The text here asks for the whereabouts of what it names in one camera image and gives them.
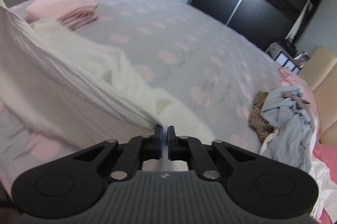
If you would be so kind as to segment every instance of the stack of folded clothes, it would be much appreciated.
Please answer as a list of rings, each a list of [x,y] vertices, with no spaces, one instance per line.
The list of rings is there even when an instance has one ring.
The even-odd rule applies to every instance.
[[[36,0],[26,8],[26,21],[55,19],[71,30],[98,18],[94,0]]]

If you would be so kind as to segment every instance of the pile of clothes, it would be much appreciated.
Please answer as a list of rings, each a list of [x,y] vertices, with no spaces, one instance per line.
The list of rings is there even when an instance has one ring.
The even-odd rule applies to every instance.
[[[279,68],[279,73],[282,86],[258,92],[249,117],[262,143],[259,154],[311,175],[320,189],[311,216],[323,224],[335,223],[337,147],[319,143],[316,102],[308,84],[287,68]],[[327,151],[335,155],[334,161]]]
[[[35,0],[26,8],[26,21],[54,19],[71,30],[98,18],[94,0]]]

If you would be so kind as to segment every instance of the headboard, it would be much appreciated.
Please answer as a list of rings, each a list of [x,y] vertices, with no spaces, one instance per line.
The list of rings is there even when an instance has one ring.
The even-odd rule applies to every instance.
[[[321,142],[337,146],[337,55],[320,46],[299,76],[315,95]]]

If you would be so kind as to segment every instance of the bed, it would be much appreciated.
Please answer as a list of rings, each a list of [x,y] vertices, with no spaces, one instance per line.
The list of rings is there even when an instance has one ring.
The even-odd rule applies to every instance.
[[[24,18],[32,1],[11,10]],[[122,48],[149,85],[181,101],[216,138],[258,151],[258,137],[247,119],[255,94],[279,86],[270,57],[242,35],[175,0],[96,1],[99,19],[78,34]],[[7,192],[25,170],[79,149],[28,130],[10,109],[1,109],[0,180]]]

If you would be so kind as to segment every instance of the bed sheet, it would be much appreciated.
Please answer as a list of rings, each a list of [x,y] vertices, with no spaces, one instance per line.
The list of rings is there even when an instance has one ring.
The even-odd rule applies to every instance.
[[[216,138],[258,151],[247,120],[256,93],[279,86],[271,58],[242,35],[175,0],[96,1],[99,19],[78,34],[122,48],[149,85],[179,99]],[[24,17],[31,2],[11,9]],[[77,151],[28,130],[6,106],[1,108],[0,180],[7,191],[23,171]]]

